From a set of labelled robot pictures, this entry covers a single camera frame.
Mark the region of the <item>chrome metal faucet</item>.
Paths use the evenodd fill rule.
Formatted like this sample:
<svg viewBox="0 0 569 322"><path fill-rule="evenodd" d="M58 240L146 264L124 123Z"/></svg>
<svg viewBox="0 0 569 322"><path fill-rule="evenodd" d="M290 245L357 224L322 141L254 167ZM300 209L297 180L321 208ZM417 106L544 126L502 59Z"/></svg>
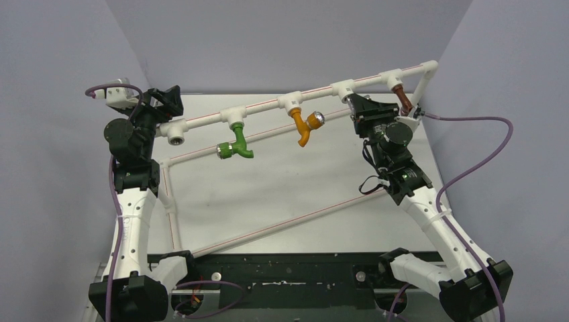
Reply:
<svg viewBox="0 0 569 322"><path fill-rule="evenodd" d="M356 110L355 110L354 103L353 103L353 101L352 101L352 99L351 99L350 96L347 96L347 97L346 97L346 104L348 105L348 107L349 107L349 109L350 109L351 115L355 115Z"/></svg>

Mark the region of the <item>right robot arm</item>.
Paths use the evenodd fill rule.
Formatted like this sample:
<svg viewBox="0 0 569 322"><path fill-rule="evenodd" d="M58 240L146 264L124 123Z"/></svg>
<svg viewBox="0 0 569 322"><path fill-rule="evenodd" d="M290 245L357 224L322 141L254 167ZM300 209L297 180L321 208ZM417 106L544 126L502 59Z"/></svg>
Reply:
<svg viewBox="0 0 569 322"><path fill-rule="evenodd" d="M402 282L429 293L453 321L504 321L513 270L506 261L494 260L460 227L442 205L442 191L414 161L409 144L420 110L403 117L396 103L357 94L348 95L345 102L378 187L418 224L444 263L439 267L399 248L380 258L379 281L385 286Z"/></svg>

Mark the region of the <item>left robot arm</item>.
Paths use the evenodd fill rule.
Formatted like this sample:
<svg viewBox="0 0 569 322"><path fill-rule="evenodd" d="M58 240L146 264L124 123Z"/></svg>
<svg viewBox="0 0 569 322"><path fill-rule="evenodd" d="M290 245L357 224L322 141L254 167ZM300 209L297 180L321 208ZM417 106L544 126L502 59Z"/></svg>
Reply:
<svg viewBox="0 0 569 322"><path fill-rule="evenodd" d="M156 128L183 114L180 87L165 91L125 83L91 87L85 95L104 98L125 118L104 129L109 144L109 187L116 210L115 235L101 281L89 287L89 300L104 321L163 321L176 284L190 288L199 270L187 251L148 262L150 218L160 192L160 166L152 152Z"/></svg>

